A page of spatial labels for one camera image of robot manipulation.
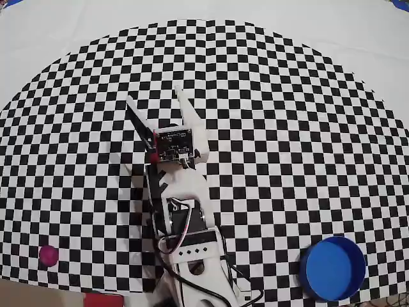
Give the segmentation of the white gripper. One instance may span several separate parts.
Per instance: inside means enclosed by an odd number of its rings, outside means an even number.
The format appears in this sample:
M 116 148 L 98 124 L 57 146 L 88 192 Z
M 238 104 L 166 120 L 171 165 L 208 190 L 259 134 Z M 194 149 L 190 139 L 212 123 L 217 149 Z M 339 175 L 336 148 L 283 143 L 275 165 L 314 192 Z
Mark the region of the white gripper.
M 175 93 L 180 103 L 181 115 L 184 126 L 192 128 L 192 140 L 194 147 L 194 162 L 196 164 L 207 162 L 210 149 L 208 144 L 208 135 L 204 121 L 200 118 L 193 105 L 188 100 L 186 94 L 180 86 L 175 86 Z M 148 123 L 144 115 L 137 109 L 137 103 L 128 95 L 126 98 L 127 110 L 132 125 L 139 137 L 145 144 L 147 152 L 156 152 L 154 140 L 154 129 Z

